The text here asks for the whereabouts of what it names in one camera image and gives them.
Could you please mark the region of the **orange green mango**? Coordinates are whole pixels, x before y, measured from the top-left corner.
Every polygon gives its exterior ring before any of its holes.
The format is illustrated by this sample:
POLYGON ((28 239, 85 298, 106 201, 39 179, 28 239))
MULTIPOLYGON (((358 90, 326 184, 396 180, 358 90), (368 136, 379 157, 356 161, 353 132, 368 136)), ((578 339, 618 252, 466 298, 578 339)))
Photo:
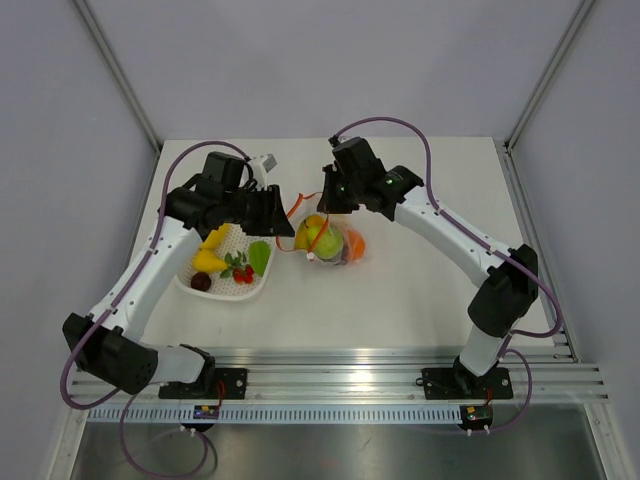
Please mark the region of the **orange green mango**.
POLYGON ((314 214, 306 217, 298 226, 294 248, 308 250, 324 223, 325 218, 320 215, 314 214))

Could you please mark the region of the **clear zip top bag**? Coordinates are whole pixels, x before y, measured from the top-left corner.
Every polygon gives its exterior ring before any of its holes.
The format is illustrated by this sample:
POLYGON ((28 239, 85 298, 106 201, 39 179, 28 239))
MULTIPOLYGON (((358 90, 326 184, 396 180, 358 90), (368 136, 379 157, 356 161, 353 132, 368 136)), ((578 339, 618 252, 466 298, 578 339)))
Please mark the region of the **clear zip top bag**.
POLYGON ((319 212, 320 192, 299 193, 286 209, 293 237, 277 237, 277 248, 321 266, 347 266, 367 255, 364 236, 342 214, 319 212))

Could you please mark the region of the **green apple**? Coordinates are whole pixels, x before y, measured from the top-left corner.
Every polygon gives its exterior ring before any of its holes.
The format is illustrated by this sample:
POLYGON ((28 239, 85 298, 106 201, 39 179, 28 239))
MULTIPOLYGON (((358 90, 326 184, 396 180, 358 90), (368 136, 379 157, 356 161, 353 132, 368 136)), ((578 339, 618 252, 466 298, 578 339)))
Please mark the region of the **green apple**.
POLYGON ((338 229, 334 227, 328 227, 323 233, 320 233, 320 230, 321 228, 319 229, 319 232, 312 242, 312 244, 315 244, 315 247, 312 249, 312 251, 319 259, 330 261, 330 259, 340 249, 339 240, 334 237, 335 231, 338 229))

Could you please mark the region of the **orange fruit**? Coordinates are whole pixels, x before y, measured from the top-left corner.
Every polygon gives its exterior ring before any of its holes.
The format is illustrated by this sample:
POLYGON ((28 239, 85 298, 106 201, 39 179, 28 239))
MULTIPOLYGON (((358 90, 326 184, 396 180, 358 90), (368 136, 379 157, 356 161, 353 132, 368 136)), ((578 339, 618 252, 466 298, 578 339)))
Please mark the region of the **orange fruit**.
POLYGON ((366 253, 366 242, 357 230, 349 229, 346 231, 345 235, 348 246, 348 262, 356 262, 366 253))

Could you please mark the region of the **purple grape bunch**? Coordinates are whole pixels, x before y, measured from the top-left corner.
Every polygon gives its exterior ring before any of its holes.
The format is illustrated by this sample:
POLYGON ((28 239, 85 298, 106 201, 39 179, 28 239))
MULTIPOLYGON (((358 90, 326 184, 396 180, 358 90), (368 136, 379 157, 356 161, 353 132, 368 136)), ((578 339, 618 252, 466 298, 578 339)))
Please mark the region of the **purple grape bunch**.
POLYGON ((340 249, 330 259, 335 265, 346 265, 349 263, 350 247, 346 234, 341 230, 336 230, 334 237, 339 240, 340 249))

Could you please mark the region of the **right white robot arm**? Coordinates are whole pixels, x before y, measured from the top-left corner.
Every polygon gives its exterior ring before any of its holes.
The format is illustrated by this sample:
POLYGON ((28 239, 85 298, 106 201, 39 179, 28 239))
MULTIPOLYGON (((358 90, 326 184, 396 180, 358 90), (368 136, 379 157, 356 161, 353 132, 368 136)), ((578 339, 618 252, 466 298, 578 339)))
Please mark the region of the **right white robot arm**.
POLYGON ((538 298, 536 252, 496 242, 428 194, 425 182, 404 166, 386 169, 368 141, 330 142, 334 160, 324 167, 318 209, 350 214, 360 207, 378 213, 425 239, 458 266, 476 286, 467 313, 472 329, 456 358, 456 389, 476 396, 490 381, 512 328, 538 298))

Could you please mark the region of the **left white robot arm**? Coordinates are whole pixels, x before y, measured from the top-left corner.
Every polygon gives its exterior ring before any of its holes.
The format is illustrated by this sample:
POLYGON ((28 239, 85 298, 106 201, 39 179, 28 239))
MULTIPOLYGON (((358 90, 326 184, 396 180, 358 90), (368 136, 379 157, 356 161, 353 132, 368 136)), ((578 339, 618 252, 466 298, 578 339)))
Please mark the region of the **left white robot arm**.
POLYGON ((213 151, 184 184, 163 186, 138 256, 88 314, 65 320, 71 354, 63 373, 77 368, 131 395, 152 383, 180 383, 195 398, 208 396, 216 385, 211 355, 190 345, 147 346, 141 338, 165 290, 213 230, 235 224, 247 236, 293 236, 280 189, 267 182, 276 164, 271 154, 213 151))

